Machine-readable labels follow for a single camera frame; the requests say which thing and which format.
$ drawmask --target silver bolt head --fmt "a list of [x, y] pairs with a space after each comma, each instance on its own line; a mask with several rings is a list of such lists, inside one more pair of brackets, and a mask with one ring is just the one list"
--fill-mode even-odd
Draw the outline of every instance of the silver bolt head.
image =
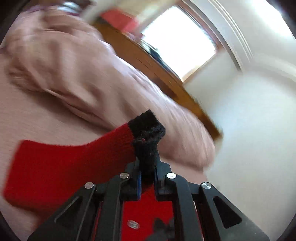
[[128, 220], [128, 226], [132, 229], [139, 229], [140, 228], [140, 225], [135, 222], [134, 220]]
[[210, 183], [205, 182], [205, 183], [202, 184], [202, 187], [204, 189], [210, 189], [212, 187], [212, 185]]
[[86, 189], [91, 189], [91, 188], [94, 187], [94, 184], [93, 184], [92, 182], [88, 182], [88, 183], [84, 184], [84, 187], [85, 187]]
[[176, 175], [175, 173], [173, 173], [173, 172], [169, 172], [169, 173], [167, 174], [167, 177], [168, 177], [169, 179], [175, 179], [175, 178], [177, 177], [177, 175]]
[[129, 174], [126, 173], [126, 172], [123, 172], [123, 173], [121, 173], [119, 176], [120, 176], [120, 178], [122, 178], [122, 179], [126, 179], [126, 178], [129, 177]]

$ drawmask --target pink blanket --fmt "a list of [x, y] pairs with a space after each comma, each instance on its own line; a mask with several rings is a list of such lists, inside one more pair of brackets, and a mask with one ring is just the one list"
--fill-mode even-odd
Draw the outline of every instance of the pink blanket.
[[[206, 180], [198, 170], [213, 160], [214, 147], [203, 124], [118, 58], [94, 28], [62, 12], [38, 11], [22, 13], [7, 37], [10, 56], [0, 54], [1, 189], [20, 140], [79, 145], [106, 132], [67, 111], [58, 98], [108, 129], [151, 109], [167, 130], [159, 147], [162, 161], [190, 182]], [[20, 90], [11, 79], [43, 93]], [[36, 218], [2, 196], [0, 210], [17, 236], [27, 240]]]
[[166, 128], [161, 156], [195, 170], [213, 161], [213, 140], [197, 117], [117, 57], [80, 18], [55, 9], [23, 13], [8, 33], [7, 49], [10, 75], [23, 88], [50, 93], [109, 130], [151, 109]]

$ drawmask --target red sock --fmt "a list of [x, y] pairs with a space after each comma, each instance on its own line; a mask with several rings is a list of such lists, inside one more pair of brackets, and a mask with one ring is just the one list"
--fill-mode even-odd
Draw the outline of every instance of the red sock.
[[135, 160], [127, 124], [81, 146], [22, 141], [4, 189], [6, 200], [38, 214], [52, 214], [86, 182], [104, 183]]
[[[148, 164], [155, 155], [164, 127], [151, 111], [103, 137], [81, 146], [48, 145], [22, 141], [14, 156], [4, 197], [12, 205], [31, 210], [44, 219], [58, 209], [86, 182], [105, 183], [124, 171], [125, 166], [141, 160], [143, 178], [153, 172]], [[153, 232], [155, 218], [165, 223], [173, 216], [171, 202], [157, 202], [151, 188], [141, 201], [126, 202], [123, 210], [122, 240], [144, 240]], [[127, 226], [128, 220], [141, 229]]]

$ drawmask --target bright window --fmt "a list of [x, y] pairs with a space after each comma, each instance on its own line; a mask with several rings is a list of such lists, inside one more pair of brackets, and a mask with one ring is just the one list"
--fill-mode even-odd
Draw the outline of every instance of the bright window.
[[142, 34], [142, 40], [182, 81], [216, 53], [215, 44], [202, 27], [177, 6], [165, 11]]

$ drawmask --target red object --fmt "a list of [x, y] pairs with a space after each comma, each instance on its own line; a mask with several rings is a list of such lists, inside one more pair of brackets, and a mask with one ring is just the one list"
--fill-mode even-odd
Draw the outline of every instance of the red object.
[[[128, 124], [81, 146], [48, 145], [22, 141], [13, 159], [4, 189], [12, 205], [48, 217], [86, 182], [104, 183], [135, 161], [133, 133]], [[155, 218], [167, 223], [171, 202], [157, 202], [150, 188], [138, 202], [126, 202], [122, 241], [142, 241], [152, 233]], [[140, 229], [128, 227], [128, 220]]]
[[134, 16], [128, 16], [127, 13], [116, 8], [102, 13], [101, 18], [122, 32], [131, 33], [139, 25]]

